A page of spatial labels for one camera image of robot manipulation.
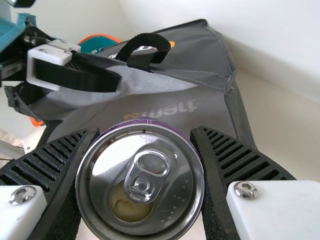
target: aluminum can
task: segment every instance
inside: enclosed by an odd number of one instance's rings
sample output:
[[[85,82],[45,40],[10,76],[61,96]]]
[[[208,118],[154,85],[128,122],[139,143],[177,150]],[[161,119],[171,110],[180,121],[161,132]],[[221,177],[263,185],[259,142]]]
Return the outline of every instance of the aluminum can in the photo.
[[[176,240],[197,219],[204,170],[192,143],[168,124],[138,118],[102,133],[84,155],[75,192],[102,240]]]

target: pull tab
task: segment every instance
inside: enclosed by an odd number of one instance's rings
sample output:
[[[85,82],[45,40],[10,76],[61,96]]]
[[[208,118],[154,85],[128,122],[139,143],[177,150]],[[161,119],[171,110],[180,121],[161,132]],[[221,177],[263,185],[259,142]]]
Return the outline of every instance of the pull tab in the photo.
[[[172,152],[167,148],[163,152]],[[155,149],[138,152],[125,177],[123,188],[127,196],[140,204],[151,203],[159,194],[170,173],[169,157]]]

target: can rim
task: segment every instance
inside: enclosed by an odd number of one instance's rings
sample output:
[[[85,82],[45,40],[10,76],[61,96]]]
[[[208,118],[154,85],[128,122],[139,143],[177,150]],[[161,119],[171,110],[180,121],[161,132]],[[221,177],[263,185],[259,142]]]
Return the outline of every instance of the can rim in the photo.
[[[190,145],[191,143],[189,141],[187,141],[183,136],[181,136],[180,134],[178,134],[177,132],[175,132],[172,129],[169,129],[167,127],[164,127],[162,125],[158,125],[158,124],[148,124],[148,123],[136,123],[134,124],[135,126],[151,126],[151,127],[157,127],[157,128],[161,128],[162,130],[166,130],[169,131],[171,134],[174,134],[175,136],[177,136],[179,139],[181,139],[185,144]],[[195,169],[192,167],[192,174],[194,175],[194,185],[195,186],[195,193],[193,194],[193,204],[192,206],[190,206],[190,208],[188,209],[188,211],[185,214],[190,214],[192,217],[190,219],[183,220],[183,221],[179,221],[179,222],[186,222],[183,227],[176,227],[174,230],[175,231],[169,231],[170,229],[172,229],[171,227],[177,225],[178,223],[175,222],[172,226],[169,227],[169,229],[164,229],[160,232],[157,232],[155,234],[152,234],[151,236],[148,235],[130,235],[130,234],[126,234],[123,232],[120,232],[114,228],[112,228],[111,226],[109,226],[107,223],[105,223],[101,217],[99,216],[99,214],[97,213],[95,207],[92,204],[91,198],[86,196],[89,193],[89,186],[85,185],[82,186],[83,183],[81,184],[80,181],[83,180],[83,178],[86,176],[86,174],[88,174],[88,171],[86,171],[87,169],[91,169],[92,165],[94,164],[94,162],[89,162],[88,159],[90,159],[89,157],[91,155],[93,155],[94,151],[99,147],[99,145],[110,135],[114,134],[115,132],[118,132],[119,130],[123,130],[126,128],[130,128],[130,126],[132,125],[124,125],[124,126],[120,126],[116,129],[112,129],[111,131],[109,131],[105,136],[99,138],[97,141],[95,141],[92,146],[90,146],[90,148],[88,149],[88,151],[86,152],[86,154],[84,155],[83,159],[81,160],[81,163],[79,165],[77,174],[76,174],[76,178],[75,178],[75,193],[76,193],[76,200],[79,206],[79,210],[81,212],[82,215],[82,219],[85,222],[85,224],[88,226],[88,228],[100,239],[104,239],[104,240],[128,240],[128,239],[132,239],[132,240],[136,240],[136,239],[145,239],[145,240],[164,240],[164,237],[166,240],[175,240],[177,238],[180,238],[181,236],[183,236],[189,229],[190,227],[194,224],[194,222],[197,220],[200,212],[201,212],[201,207],[202,207],[202,203],[204,200],[204,192],[205,192],[205,180],[204,180],[204,169],[203,166],[201,164],[199,155],[197,153],[197,151],[195,150],[195,147],[193,145],[191,145],[190,149],[191,151],[194,153],[194,155],[197,158],[194,158],[193,161],[197,161],[194,162],[194,164],[197,164],[199,166],[198,169]],[[84,203],[84,201],[81,199],[81,196],[85,196],[88,199],[86,199],[86,203]],[[100,229],[107,229],[107,232],[111,231],[111,235],[114,236],[114,238],[109,238],[108,236],[106,236]]]

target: black strap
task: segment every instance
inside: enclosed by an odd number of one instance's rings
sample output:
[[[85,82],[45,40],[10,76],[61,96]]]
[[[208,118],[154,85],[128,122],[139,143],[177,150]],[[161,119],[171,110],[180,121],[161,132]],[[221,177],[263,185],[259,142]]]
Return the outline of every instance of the black strap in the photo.
[[[134,50],[141,46],[154,47],[157,51],[148,54],[131,55]],[[117,54],[116,59],[127,62],[130,68],[150,72],[150,64],[161,63],[170,49],[170,43],[163,36],[155,33],[141,33],[124,45]]]
[[[117,90],[121,76],[105,69],[107,63],[107,58],[74,53],[72,61],[65,66],[36,59],[34,74],[37,79],[68,89],[112,93]]]

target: can lid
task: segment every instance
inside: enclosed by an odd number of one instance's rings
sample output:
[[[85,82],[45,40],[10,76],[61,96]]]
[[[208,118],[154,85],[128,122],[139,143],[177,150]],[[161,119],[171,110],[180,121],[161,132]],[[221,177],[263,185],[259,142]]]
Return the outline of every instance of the can lid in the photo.
[[[201,208],[204,175],[196,151],[183,137],[135,124],[109,132],[90,148],[76,185],[82,217],[95,233],[99,226],[102,234],[107,223],[122,233],[153,235],[173,225],[180,230],[192,225]],[[94,215],[100,223],[90,226]]]

